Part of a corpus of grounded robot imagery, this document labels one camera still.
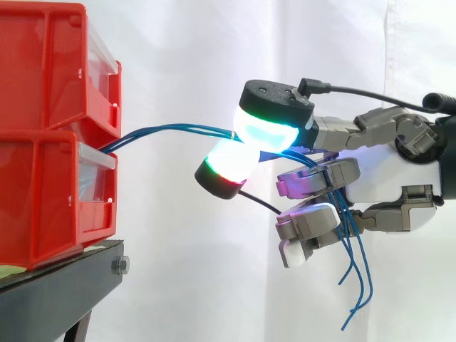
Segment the bundle of blue wires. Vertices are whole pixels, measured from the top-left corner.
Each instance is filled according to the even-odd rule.
[[[106,145],[105,147],[101,148],[100,151],[104,152],[106,154],[112,153],[116,151],[117,149],[121,148],[122,146],[125,146],[129,143],[132,143],[133,141],[145,137],[146,135],[150,135],[156,132],[160,132],[162,130],[180,130],[182,132],[189,132],[189,133],[195,133],[195,134],[200,134],[200,135],[206,135],[210,137],[216,137],[216,138],[224,138],[224,139],[231,139],[231,140],[236,140],[236,141],[241,141],[239,137],[237,136],[236,133],[234,133],[231,130],[224,130],[221,128],[215,128],[212,126],[206,126],[206,125],[193,125],[189,123],[175,123],[175,124],[169,124],[169,125],[161,125],[161,126],[155,126],[155,127],[146,127],[146,128],[141,128],[139,130],[135,130],[124,137],[122,137],[119,140],[116,140],[115,142]],[[293,150],[285,150],[281,153],[277,153],[278,157],[286,158],[289,160],[293,160],[295,162],[300,162],[301,164],[304,164],[307,167],[314,167],[317,166],[317,163],[313,161],[312,159],[306,157],[305,155],[302,155],[301,153],[295,152]],[[355,269],[356,274],[358,275],[358,279],[360,281],[360,296],[356,302],[356,305],[353,309],[351,309],[349,312],[349,316],[346,319],[345,323],[342,325],[341,330],[345,330],[347,327],[348,323],[350,320],[355,316],[356,312],[363,308],[372,298],[373,294],[373,286],[372,286],[372,278],[371,278],[371,272],[369,270],[369,265],[368,265],[368,260],[366,257],[366,253],[364,251],[364,246],[363,242],[361,241],[361,237],[358,231],[358,228],[356,226],[355,220],[353,218],[353,215],[351,214],[351,211],[348,208],[348,205],[346,201],[344,200],[342,194],[340,193],[339,190],[335,190],[332,193],[328,194],[329,196],[329,201],[330,203],[338,208],[338,210],[341,212],[342,215],[342,227],[339,225],[337,227],[337,235],[339,239],[342,241],[343,247],[347,251],[348,256],[350,257],[350,265],[348,266],[347,271],[345,274],[342,276],[342,279],[339,281],[339,285],[341,285],[346,277],[350,274],[352,269]],[[366,274],[368,277],[368,283],[369,283],[369,296],[368,298],[363,302],[363,297],[364,297],[364,281],[363,277],[361,275],[360,269],[358,268],[358,265],[356,263],[354,254],[353,254],[353,248],[351,246],[351,241],[350,241],[350,231],[348,228],[348,223],[350,222],[351,228],[353,230],[353,233],[355,234],[356,239],[358,240],[358,244],[360,247],[361,255],[363,257],[363,263],[366,268]]]

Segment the red plastic drawer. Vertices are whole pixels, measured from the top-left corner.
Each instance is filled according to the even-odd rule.
[[[120,137],[121,67],[80,4],[0,1],[0,129]]]
[[[0,265],[33,269],[115,233],[117,160],[88,148],[72,132],[0,130]]]

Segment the colored light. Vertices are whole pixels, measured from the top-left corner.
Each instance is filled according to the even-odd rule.
[[[289,148],[299,134],[298,128],[255,118],[240,107],[234,114],[234,129],[247,145],[275,153]]]
[[[259,150],[233,140],[220,140],[206,157],[214,172],[230,182],[242,183],[253,172],[259,160]]]

